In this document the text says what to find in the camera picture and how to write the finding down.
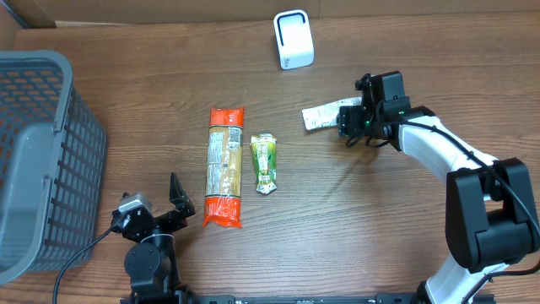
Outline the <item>white tube gold cap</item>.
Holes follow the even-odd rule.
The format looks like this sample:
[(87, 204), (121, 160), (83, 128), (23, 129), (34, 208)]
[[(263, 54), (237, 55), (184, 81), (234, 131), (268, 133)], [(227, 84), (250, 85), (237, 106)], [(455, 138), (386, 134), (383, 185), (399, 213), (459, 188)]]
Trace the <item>white tube gold cap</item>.
[(321, 106), (306, 108), (301, 111), (305, 129), (313, 131), (322, 128), (333, 128), (338, 125), (338, 114), (342, 106), (359, 106), (361, 97), (349, 97), (326, 103)]

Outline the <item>orange spaghetti pack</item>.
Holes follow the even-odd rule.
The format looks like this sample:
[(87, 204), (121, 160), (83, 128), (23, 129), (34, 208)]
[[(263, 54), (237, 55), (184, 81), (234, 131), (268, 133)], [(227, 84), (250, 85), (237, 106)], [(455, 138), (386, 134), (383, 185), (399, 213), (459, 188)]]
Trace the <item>orange spaghetti pack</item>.
[(241, 228), (241, 176), (245, 109), (213, 108), (208, 129), (203, 224)]

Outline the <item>green snack pouch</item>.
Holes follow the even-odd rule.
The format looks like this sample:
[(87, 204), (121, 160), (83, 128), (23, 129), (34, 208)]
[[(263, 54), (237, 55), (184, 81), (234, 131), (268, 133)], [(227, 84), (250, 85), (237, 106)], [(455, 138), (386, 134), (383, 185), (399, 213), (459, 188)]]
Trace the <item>green snack pouch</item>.
[(270, 133), (251, 136), (256, 191), (268, 195), (277, 189), (277, 139)]

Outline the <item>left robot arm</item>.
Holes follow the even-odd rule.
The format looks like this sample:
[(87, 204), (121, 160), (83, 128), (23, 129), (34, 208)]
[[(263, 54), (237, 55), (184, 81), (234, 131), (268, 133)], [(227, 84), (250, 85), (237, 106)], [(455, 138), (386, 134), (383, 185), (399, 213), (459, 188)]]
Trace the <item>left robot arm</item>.
[(125, 193), (112, 212), (112, 231), (135, 243), (124, 260), (132, 294), (124, 303), (196, 303), (193, 292), (181, 284), (173, 233), (187, 227), (195, 207), (178, 176), (170, 174), (171, 211), (152, 215), (152, 205), (142, 193)]

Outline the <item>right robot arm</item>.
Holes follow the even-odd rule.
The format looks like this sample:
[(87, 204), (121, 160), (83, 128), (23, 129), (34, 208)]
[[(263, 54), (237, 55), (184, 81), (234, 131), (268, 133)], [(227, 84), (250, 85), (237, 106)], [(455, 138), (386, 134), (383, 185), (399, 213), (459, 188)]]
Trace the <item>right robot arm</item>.
[(355, 83), (357, 106), (337, 114), (352, 147), (391, 145), (429, 169), (446, 187), (445, 239), (450, 255), (421, 282), (408, 303), (474, 303), (492, 279), (538, 272), (509, 267), (539, 250), (539, 219), (527, 166), (499, 160), (448, 130), (433, 111), (411, 105), (398, 71), (365, 74)]

